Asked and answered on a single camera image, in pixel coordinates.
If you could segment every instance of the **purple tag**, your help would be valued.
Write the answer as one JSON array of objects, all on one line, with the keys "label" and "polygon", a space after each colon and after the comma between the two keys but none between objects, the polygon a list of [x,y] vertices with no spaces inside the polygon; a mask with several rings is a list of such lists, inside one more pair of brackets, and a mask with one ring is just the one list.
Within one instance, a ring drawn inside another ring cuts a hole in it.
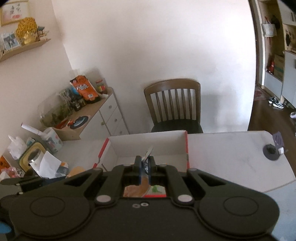
[{"label": "purple tag", "polygon": [[276,149],[279,149],[279,148],[285,146],[284,141],[283,141],[283,137],[281,136],[280,132],[273,134],[272,137],[274,139],[274,144],[276,146]]}]

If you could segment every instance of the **sneaker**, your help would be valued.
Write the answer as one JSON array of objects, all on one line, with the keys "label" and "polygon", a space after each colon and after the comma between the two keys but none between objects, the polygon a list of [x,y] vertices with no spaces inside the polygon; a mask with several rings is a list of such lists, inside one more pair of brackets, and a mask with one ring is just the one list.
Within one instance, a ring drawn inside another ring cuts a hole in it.
[{"label": "sneaker", "polygon": [[273,102],[275,102],[276,101],[276,97],[274,96],[274,97],[270,97],[269,99],[268,99],[268,103],[269,104],[272,104]]},{"label": "sneaker", "polygon": [[276,100],[275,102],[273,102],[272,105],[274,107],[277,107],[277,108],[280,108],[280,109],[284,108],[284,105],[281,102],[279,102],[279,100]]},{"label": "sneaker", "polygon": [[292,112],[292,113],[290,114],[290,117],[293,118],[293,119],[296,119],[296,112]]}]

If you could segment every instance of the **photo frame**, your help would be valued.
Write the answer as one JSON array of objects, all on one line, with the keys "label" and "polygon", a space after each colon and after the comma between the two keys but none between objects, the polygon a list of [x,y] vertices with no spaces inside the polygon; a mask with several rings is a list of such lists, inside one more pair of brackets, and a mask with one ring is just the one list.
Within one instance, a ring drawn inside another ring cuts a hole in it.
[{"label": "photo frame", "polygon": [[1,26],[19,22],[29,16],[29,0],[7,2],[0,8]]},{"label": "photo frame", "polygon": [[13,32],[7,33],[7,34],[2,34],[1,40],[4,45],[4,50],[7,50],[7,51],[21,46],[18,39],[16,38],[15,33],[13,33]]}]

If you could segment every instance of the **black chair seat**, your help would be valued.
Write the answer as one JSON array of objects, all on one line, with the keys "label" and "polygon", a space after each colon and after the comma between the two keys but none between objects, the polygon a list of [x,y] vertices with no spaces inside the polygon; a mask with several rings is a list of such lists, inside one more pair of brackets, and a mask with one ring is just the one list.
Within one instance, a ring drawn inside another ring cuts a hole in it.
[{"label": "black chair seat", "polygon": [[203,133],[197,120],[167,120],[154,125],[151,132],[186,130],[188,134]]}]

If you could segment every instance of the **white tube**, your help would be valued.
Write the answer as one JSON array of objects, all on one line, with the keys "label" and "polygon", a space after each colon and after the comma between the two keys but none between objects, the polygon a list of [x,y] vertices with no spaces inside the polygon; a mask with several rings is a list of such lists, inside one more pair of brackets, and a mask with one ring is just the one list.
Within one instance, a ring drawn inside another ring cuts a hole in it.
[{"label": "white tube", "polygon": [[36,135],[39,135],[39,136],[41,136],[41,137],[43,137],[43,136],[46,135],[46,134],[43,133],[42,131],[40,131],[40,130],[34,128],[34,127],[28,126],[28,125],[26,125],[26,124],[24,124],[24,123],[22,123],[22,128],[24,128],[25,130],[30,131],[30,132],[32,132],[32,133],[34,133],[34,134],[36,134]]}]

